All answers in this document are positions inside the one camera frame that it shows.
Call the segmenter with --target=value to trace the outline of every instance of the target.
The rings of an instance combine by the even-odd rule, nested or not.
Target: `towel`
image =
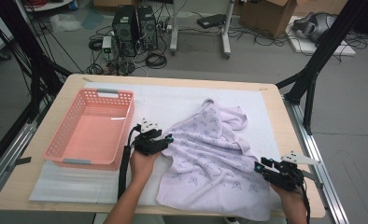
[[[247,124],[239,106],[221,107],[206,99],[198,112],[168,129],[164,135],[171,133],[175,141],[163,155],[173,163],[163,175],[157,203],[268,220],[269,184],[255,173],[257,159],[237,134]]]

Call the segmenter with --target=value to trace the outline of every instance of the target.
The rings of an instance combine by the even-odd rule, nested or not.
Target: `human hand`
[[[303,195],[296,191],[287,191],[271,184],[271,188],[280,196],[283,212],[291,224],[306,223],[306,208]]]
[[[131,183],[146,185],[147,181],[149,181],[149,177],[152,174],[154,162],[160,154],[161,153],[158,152],[149,156],[145,156],[135,150],[130,160],[132,170]]]

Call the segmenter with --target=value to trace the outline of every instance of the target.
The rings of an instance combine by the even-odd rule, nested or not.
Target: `white table mat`
[[[166,130],[176,122],[196,112],[202,102],[211,98],[223,106],[240,106],[248,116],[248,126],[239,135],[249,141],[257,158],[279,159],[271,123],[258,91],[144,86],[89,82],[85,87],[134,92],[134,117],[131,127],[142,118],[157,122]],[[152,176],[145,186],[139,204],[155,205],[159,183],[171,161],[160,156]],[[119,171],[97,171],[58,167],[46,161],[30,201],[72,203],[115,203],[117,201]],[[127,183],[130,182],[130,169]]]

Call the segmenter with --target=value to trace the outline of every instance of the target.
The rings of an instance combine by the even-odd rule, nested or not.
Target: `black pole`
[[[306,67],[300,73],[276,84],[281,89],[294,83],[291,90],[285,94],[285,98],[295,105],[300,103],[301,98],[307,92],[304,126],[308,134],[312,134],[311,118],[318,74],[341,45],[350,28],[359,19],[367,5],[368,0],[348,0],[329,32],[320,40],[320,45]]]

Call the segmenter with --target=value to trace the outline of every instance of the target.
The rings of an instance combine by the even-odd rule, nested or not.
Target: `gray floor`
[[[84,21],[88,13],[88,9],[81,9],[73,14]],[[194,20],[188,18],[183,22],[196,26]],[[81,29],[56,36],[84,69],[90,63],[88,36],[110,23],[111,19],[103,18],[93,30]],[[168,64],[164,69],[145,68],[147,73],[138,69],[133,76],[277,83],[299,72],[309,60],[309,57],[293,53],[288,43],[283,47],[265,47],[255,44],[252,37],[231,38],[232,56],[226,60],[221,54],[219,36],[180,33],[179,50],[176,56],[169,51],[165,53]],[[58,63],[77,71],[50,35],[47,38]],[[355,57],[344,57],[341,63],[331,58],[322,70],[316,89],[312,129],[349,222],[368,223],[368,48],[356,49],[356,52]],[[0,61],[0,139],[28,102],[28,91],[16,62]],[[92,219],[93,214],[0,211],[0,223],[38,223],[39,220],[44,223],[92,223]],[[326,216],[312,223],[331,223],[331,219]]]

